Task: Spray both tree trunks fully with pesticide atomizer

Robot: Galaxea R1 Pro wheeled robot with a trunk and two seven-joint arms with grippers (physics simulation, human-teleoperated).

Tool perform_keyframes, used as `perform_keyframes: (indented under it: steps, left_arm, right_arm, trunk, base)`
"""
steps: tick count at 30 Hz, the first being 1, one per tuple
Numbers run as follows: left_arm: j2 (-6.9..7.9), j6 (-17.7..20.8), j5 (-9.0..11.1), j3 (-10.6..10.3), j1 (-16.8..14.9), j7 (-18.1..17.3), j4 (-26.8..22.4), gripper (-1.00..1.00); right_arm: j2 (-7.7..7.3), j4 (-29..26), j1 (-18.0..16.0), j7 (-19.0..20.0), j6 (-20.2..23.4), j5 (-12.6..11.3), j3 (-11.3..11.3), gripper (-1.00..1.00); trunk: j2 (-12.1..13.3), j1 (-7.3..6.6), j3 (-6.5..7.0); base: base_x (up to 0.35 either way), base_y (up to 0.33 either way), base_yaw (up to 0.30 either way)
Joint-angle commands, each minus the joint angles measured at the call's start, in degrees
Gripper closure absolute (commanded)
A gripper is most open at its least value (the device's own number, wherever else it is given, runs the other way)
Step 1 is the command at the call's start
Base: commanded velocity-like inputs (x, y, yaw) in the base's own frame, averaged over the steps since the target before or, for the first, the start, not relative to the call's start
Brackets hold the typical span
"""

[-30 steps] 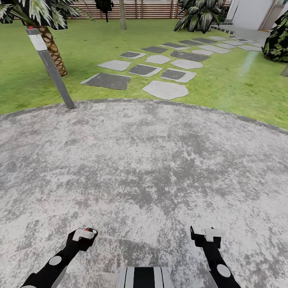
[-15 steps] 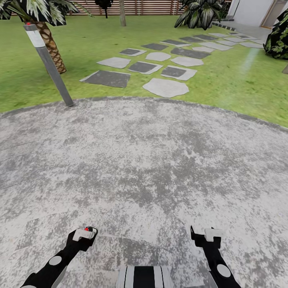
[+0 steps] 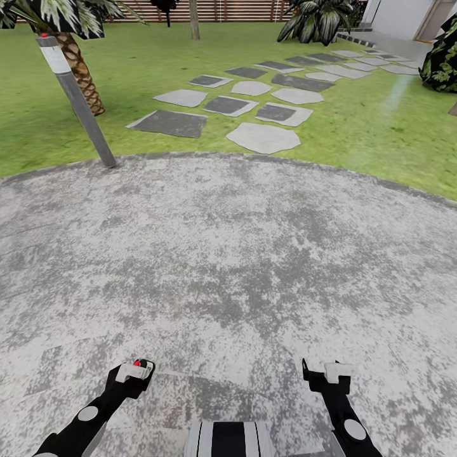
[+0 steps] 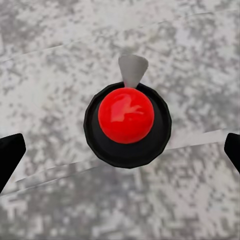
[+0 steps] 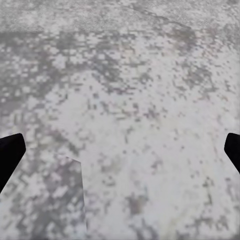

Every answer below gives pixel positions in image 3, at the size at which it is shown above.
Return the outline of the pesticide atomizer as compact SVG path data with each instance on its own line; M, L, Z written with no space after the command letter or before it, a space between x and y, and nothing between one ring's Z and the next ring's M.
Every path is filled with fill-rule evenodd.
M154 371L155 367L156 367L152 361L147 361L145 359L140 359L138 361L138 365L141 366L142 368L147 368L150 371Z

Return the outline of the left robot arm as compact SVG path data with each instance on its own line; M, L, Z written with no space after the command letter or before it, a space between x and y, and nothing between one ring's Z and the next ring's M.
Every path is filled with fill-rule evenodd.
M61 432L51 434L32 457L90 457L100 443L106 424L118 406L145 392L154 371L122 363L107 377L105 392L76 415Z

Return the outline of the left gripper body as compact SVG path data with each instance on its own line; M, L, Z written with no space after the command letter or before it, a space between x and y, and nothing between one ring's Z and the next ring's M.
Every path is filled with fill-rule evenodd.
M105 392L112 392L116 394L119 399L119 406L124 400L129 398L137 399L141 393L143 379L135 378L130 376L124 383L116 380L117 371L110 371L107 377L107 383L105 386Z

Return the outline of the robot trunk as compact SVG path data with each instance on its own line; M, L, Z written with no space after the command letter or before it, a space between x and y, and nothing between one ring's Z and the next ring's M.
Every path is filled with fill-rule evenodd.
M274 457L264 422L193 422L184 457Z

